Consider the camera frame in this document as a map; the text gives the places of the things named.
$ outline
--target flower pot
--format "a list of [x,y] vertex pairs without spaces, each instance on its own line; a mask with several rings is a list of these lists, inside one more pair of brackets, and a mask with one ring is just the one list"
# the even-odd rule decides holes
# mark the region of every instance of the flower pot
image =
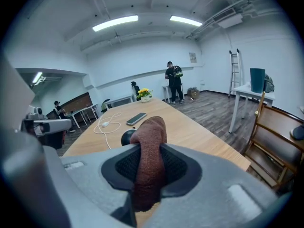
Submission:
[[148,101],[150,101],[150,97],[149,96],[142,96],[141,101],[142,102],[148,102]]

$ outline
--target trash can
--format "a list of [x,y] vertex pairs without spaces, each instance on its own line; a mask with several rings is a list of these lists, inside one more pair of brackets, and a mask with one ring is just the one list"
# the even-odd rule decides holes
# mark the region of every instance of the trash can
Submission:
[[265,81],[265,69],[251,68],[250,78],[251,78],[251,91],[255,93],[262,93],[264,88],[264,81]]

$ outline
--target ladder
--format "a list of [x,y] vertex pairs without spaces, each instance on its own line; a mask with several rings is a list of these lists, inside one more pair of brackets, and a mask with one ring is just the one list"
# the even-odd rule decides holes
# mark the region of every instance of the ladder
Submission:
[[230,54],[230,65],[231,65],[231,78],[230,78],[228,97],[230,97],[231,92],[236,87],[236,83],[238,84],[238,86],[241,86],[242,84],[241,61],[239,58],[239,50],[237,49],[236,53],[232,53],[231,51],[229,51],[229,54]]

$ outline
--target black phone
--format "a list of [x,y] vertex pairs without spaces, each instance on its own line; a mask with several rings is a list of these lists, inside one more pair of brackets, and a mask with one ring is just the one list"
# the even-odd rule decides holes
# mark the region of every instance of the black phone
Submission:
[[141,112],[141,113],[137,114],[135,117],[132,117],[130,120],[126,121],[125,123],[127,125],[132,126],[135,123],[137,123],[139,120],[143,119],[146,115],[147,115],[147,113]]

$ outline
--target wooden chair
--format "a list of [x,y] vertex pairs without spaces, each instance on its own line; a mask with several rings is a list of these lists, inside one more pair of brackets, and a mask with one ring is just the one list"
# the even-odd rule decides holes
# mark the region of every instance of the wooden chair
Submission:
[[251,167],[273,189],[288,183],[298,172],[304,140],[290,136],[290,130],[303,124],[290,114],[265,106],[262,95],[245,157]]

